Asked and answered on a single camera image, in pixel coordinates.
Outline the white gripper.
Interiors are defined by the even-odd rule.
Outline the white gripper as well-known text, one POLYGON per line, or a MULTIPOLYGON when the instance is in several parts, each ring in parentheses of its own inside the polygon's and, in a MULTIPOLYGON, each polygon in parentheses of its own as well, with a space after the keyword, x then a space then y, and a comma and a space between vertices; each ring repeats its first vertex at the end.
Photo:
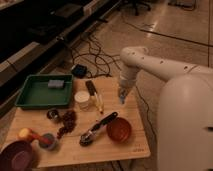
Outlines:
POLYGON ((127 79, 125 77, 120 76, 118 83, 119 83, 118 97, 122 96, 122 91, 125 91, 125 97, 127 97, 129 95, 129 93, 131 92, 131 89, 135 85, 136 80, 127 79))

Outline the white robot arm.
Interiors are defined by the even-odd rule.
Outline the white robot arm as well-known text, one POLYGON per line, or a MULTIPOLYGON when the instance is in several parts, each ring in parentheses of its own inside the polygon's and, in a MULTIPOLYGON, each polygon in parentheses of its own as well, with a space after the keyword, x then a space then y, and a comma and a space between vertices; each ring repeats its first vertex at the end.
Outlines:
POLYGON ((118 79, 118 97, 122 100, 128 96, 135 85, 137 74, 141 70, 149 72, 163 81, 188 73, 213 74, 213 68, 150 56, 146 53, 146 48, 142 46, 123 48, 120 60, 122 67, 118 79))

